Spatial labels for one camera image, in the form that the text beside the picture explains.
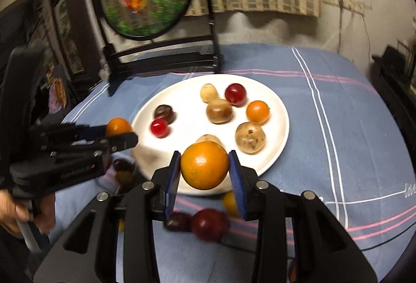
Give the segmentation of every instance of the red fruit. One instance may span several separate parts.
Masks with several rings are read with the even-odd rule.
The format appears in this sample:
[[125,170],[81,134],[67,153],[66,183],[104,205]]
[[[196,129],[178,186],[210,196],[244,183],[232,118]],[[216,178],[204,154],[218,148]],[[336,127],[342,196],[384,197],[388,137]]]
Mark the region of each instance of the red fruit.
[[225,214],[215,209],[203,209],[192,216],[192,232],[203,241],[220,242],[230,229]]
[[232,83],[225,90],[225,98],[232,105],[240,106],[245,103],[247,92],[239,83]]
[[158,138],[165,137],[169,134],[168,123],[164,119],[156,119],[150,125],[150,131]]

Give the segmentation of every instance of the table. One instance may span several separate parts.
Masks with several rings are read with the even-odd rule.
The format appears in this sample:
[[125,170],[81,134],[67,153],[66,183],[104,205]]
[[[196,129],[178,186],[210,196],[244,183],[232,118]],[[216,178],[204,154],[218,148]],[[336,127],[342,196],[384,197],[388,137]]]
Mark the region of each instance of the table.
[[[414,234],[415,227],[409,227],[416,221],[416,180],[403,138],[377,92],[348,59],[317,49],[242,44],[221,46],[221,52],[224,73],[262,82],[289,113],[286,147],[261,179],[292,194],[316,192],[359,248],[368,249],[365,256],[381,280]],[[102,82],[65,121],[101,125],[124,117],[131,122],[159,91],[198,75],[135,77],[113,97]],[[115,192],[113,176],[110,169],[102,178],[57,193],[52,240],[98,192]],[[178,210],[194,213],[203,207],[223,210],[219,197],[176,199]],[[161,282],[250,281],[256,223],[232,220],[229,246],[166,232],[159,222],[153,226]],[[290,224],[288,229],[293,255]]]

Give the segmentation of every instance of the pink stripe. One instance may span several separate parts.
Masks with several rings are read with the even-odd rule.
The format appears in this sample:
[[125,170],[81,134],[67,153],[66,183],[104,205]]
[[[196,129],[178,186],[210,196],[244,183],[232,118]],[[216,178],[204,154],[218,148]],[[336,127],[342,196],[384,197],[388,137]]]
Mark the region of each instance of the pink stripe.
[[[267,70],[267,69],[234,69],[234,70],[226,70],[225,73],[239,73],[239,72],[266,72],[266,73],[272,73],[272,74],[300,74],[304,75],[303,72],[300,70]],[[371,87],[371,85],[365,84],[362,81],[359,81],[357,79],[351,79],[347,78],[346,76],[338,76],[338,75],[328,75],[328,74],[312,74],[312,77],[318,77],[318,78],[326,78],[326,79],[342,79],[346,81],[356,81],[359,82],[362,85],[365,85],[367,87]]]
[[106,171],[106,174],[115,176],[116,175],[116,171],[114,169],[108,168],[107,171]]
[[393,217],[391,217],[391,218],[389,218],[387,220],[383,220],[383,221],[380,221],[380,222],[377,222],[377,223],[373,223],[373,224],[367,224],[366,226],[358,226],[358,227],[348,228],[347,231],[348,232],[352,232],[352,231],[357,231],[357,230],[368,229],[368,228],[373,228],[373,227],[380,226],[382,224],[385,224],[385,223],[394,221],[395,219],[397,219],[399,217],[402,217],[403,215],[407,214],[408,212],[414,210],[415,208],[416,208],[416,205],[413,206],[412,208],[406,210],[405,212],[402,212],[401,214],[398,214],[396,216],[393,216]]
[[[176,202],[178,202],[179,204],[185,205],[187,207],[190,207],[192,209],[195,209],[195,210],[206,209],[206,207],[201,207],[200,205],[188,202],[188,201],[184,200],[183,198],[179,198],[179,197],[176,198]],[[251,227],[251,228],[257,228],[258,227],[257,223],[252,222],[252,221],[244,221],[240,218],[229,217],[229,220],[232,221],[232,222],[241,224],[243,226],[246,226],[246,227]],[[293,230],[291,230],[291,229],[286,229],[286,232],[289,233],[289,234],[293,234]]]
[[108,181],[109,183],[112,183],[112,184],[114,184],[114,185],[119,185],[119,183],[118,183],[116,180],[114,180],[114,178],[112,178],[111,176],[104,175],[104,176],[102,177],[102,179],[103,179],[103,180],[106,180],[106,181]]
[[187,207],[190,207],[192,209],[195,209],[195,210],[205,209],[204,207],[201,207],[200,205],[188,202],[188,201],[186,201],[186,200],[184,200],[183,198],[180,198],[180,197],[176,197],[176,202],[179,203],[179,204],[185,205]]
[[255,240],[257,238],[257,235],[255,234],[247,233],[245,231],[234,229],[234,228],[230,228],[230,233],[243,236],[243,237],[247,237],[248,239],[252,239],[252,240]]
[[[232,70],[227,71],[232,74],[236,75],[247,75],[247,74],[255,74],[255,75],[270,75],[270,76],[279,76],[279,77],[305,77],[305,75],[302,72],[295,72],[295,71],[288,71],[288,70],[279,70],[279,71],[273,71],[273,70],[263,70],[261,72],[257,72],[255,70]],[[345,77],[338,77],[338,76],[330,76],[330,75],[315,75],[312,74],[314,80],[324,81],[324,82],[334,82],[334,83],[346,83],[346,84],[353,84],[357,86],[362,86],[366,88],[367,90],[377,93],[377,91],[372,87],[369,86],[361,81],[345,78]]]
[[365,239],[368,239],[370,237],[377,236],[377,235],[380,235],[382,233],[386,233],[387,231],[389,231],[391,229],[395,229],[396,227],[400,226],[404,222],[410,220],[415,215],[416,215],[416,213],[413,213],[409,217],[405,218],[403,221],[400,221],[399,223],[396,223],[396,224],[394,224],[394,225],[392,225],[392,226],[390,226],[390,227],[388,227],[386,229],[383,229],[383,230],[380,230],[380,231],[376,231],[375,233],[370,233],[370,234],[361,235],[361,236],[358,236],[358,237],[353,237],[352,239],[354,241],[365,240]]
[[[184,200],[182,198],[176,198],[176,202],[178,202],[178,203],[180,203],[182,205],[188,206],[190,208],[193,208],[195,210],[205,209],[204,207],[202,207],[200,205],[197,205],[197,204],[188,202],[188,201],[186,201],[186,200]],[[412,211],[414,208],[416,208],[416,205],[414,207],[410,208],[409,210],[406,210],[405,212],[403,212],[401,214],[398,214],[396,216],[393,216],[393,217],[391,217],[391,218],[389,218],[387,220],[384,220],[384,221],[381,221],[381,222],[377,222],[377,223],[373,223],[373,224],[369,224],[369,225],[366,225],[366,226],[359,226],[359,227],[348,228],[347,231],[348,232],[352,232],[352,231],[357,231],[357,230],[361,230],[361,229],[367,229],[367,228],[371,228],[371,227],[375,227],[375,226],[379,226],[379,225],[382,225],[382,224],[391,222],[391,221],[393,221],[393,220],[395,220],[395,219],[397,219],[397,218],[399,218],[399,217],[407,214],[408,212]],[[388,227],[386,229],[383,229],[383,230],[380,230],[380,231],[376,231],[374,233],[370,233],[370,234],[366,234],[366,235],[361,235],[361,236],[358,236],[358,237],[353,237],[353,240],[354,241],[359,241],[359,240],[363,240],[363,239],[368,239],[370,237],[377,236],[377,235],[380,235],[380,234],[385,233],[387,231],[390,231],[390,230],[392,230],[392,229],[400,226],[404,222],[408,221],[409,219],[411,219],[415,215],[416,215],[416,213],[413,213],[412,215],[410,215],[408,218],[404,219],[403,221],[401,221],[399,223],[396,223],[393,226],[390,226],[390,227]],[[239,220],[237,218],[231,218],[230,220],[232,220],[233,222],[237,222],[237,223],[240,223],[240,224],[244,224],[246,226],[252,226],[252,227],[255,226],[255,223],[253,223],[253,222],[247,223],[247,222],[245,222],[243,220]],[[248,232],[245,232],[245,231],[241,231],[241,230],[238,230],[238,229],[235,229],[235,228],[231,228],[230,229],[230,232],[232,232],[232,233],[234,233],[236,235],[248,237],[248,238],[251,238],[251,239],[257,238],[257,235],[255,235],[255,234],[248,233]],[[286,229],[286,232],[292,234],[293,233],[293,230]]]

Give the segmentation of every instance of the white stripe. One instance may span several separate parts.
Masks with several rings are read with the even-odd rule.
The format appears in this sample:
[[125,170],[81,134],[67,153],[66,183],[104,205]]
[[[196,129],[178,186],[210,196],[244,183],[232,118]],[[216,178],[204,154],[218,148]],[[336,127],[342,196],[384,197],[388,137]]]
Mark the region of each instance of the white stripe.
[[295,51],[293,50],[293,47],[291,47],[292,49],[292,53],[295,56],[297,62],[299,62],[300,68],[302,68],[303,70],[303,74],[306,77],[306,81],[308,83],[309,89],[311,90],[312,93],[312,99],[313,99],[313,103],[315,105],[315,110],[316,110],[316,114],[318,115],[318,119],[319,119],[319,124],[321,125],[321,131],[322,131],[322,136],[324,137],[324,142],[325,142],[325,148],[327,150],[327,157],[328,157],[328,166],[329,166],[329,175],[331,177],[331,186],[332,186],[332,193],[334,194],[334,200],[336,202],[336,219],[339,220],[340,219],[340,209],[338,207],[338,200],[336,199],[336,192],[335,192],[335,184],[334,184],[334,174],[332,173],[332,163],[331,163],[331,156],[329,154],[329,147],[328,147],[328,141],[327,141],[327,137],[325,135],[325,130],[324,130],[324,125],[322,124],[322,119],[321,119],[321,114],[319,113],[319,109],[318,109],[318,105],[316,104],[316,100],[315,100],[315,94],[313,92],[312,86],[309,82],[309,78],[306,75],[305,69],[303,68],[302,63],[300,62],[300,60],[298,59],[298,57],[295,54]]
[[195,73],[193,73],[193,71],[194,70],[196,70],[196,67],[192,67],[191,69],[190,69],[190,72],[189,73],[186,73],[186,75],[184,76],[184,78],[182,79],[182,81],[183,80],[187,80],[187,79],[190,79]]
[[74,123],[76,120],[78,120],[81,116],[81,114],[89,107],[90,104],[92,104],[101,94],[103,94],[107,88],[110,86],[110,84],[106,84],[102,90],[100,90],[97,94],[95,94],[91,99],[89,99],[84,105],[80,108],[80,110],[75,114],[75,116],[71,119],[70,123]]
[[[387,198],[387,197],[391,197],[391,196],[399,195],[399,194],[404,194],[404,193],[406,193],[405,190],[399,191],[398,193],[394,193],[394,194],[382,196],[382,197],[370,198],[368,200],[345,202],[345,204],[355,204],[355,203],[363,203],[363,202],[377,201],[377,200],[381,200],[382,198]],[[325,204],[340,204],[340,202],[325,202]]]
[[306,64],[306,62],[303,59],[302,55],[300,55],[300,53],[299,53],[299,51],[297,49],[296,49],[296,52],[299,54],[299,57],[302,59],[303,63],[305,64],[305,67],[308,70],[308,73],[310,75],[310,78],[312,79],[313,86],[315,87],[315,89],[316,89],[316,91],[318,93],[319,103],[321,105],[322,112],[323,112],[324,118],[325,118],[325,122],[326,122],[327,127],[328,127],[329,137],[331,138],[332,148],[334,149],[336,169],[338,171],[338,180],[340,182],[341,201],[342,201],[342,205],[344,206],[344,214],[345,214],[345,229],[348,229],[348,214],[347,214],[347,207],[345,206],[344,188],[342,186],[342,177],[341,177],[340,163],[338,161],[338,153],[336,152],[335,142],[334,142],[334,138],[332,136],[332,130],[331,130],[331,127],[329,126],[327,114],[325,112],[325,108],[324,108],[324,105],[323,105],[322,100],[321,100],[321,94],[320,94],[319,89],[317,88],[317,86],[315,84],[315,80],[313,79],[312,74],[311,74],[311,72],[310,72],[310,70],[308,68],[308,65]]

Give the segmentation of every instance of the orange fruit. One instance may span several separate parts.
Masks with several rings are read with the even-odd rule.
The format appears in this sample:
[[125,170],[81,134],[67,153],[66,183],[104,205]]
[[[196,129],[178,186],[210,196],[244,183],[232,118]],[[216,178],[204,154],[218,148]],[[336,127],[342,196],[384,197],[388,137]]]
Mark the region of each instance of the orange fruit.
[[240,217],[237,209],[236,197],[233,191],[229,191],[223,196],[223,206],[228,215]]
[[122,119],[121,117],[115,117],[114,119],[111,119],[110,122],[107,124],[105,134],[106,136],[113,136],[124,133],[130,133],[131,131],[133,131],[132,126],[126,119]]
[[208,190],[217,187],[229,168],[228,154],[212,141],[191,144],[180,159],[182,177],[191,187]]
[[270,115],[270,108],[267,105],[267,103],[260,100],[256,100],[249,103],[245,111],[245,114],[247,115],[247,119],[249,119],[250,121],[262,124],[268,120]]

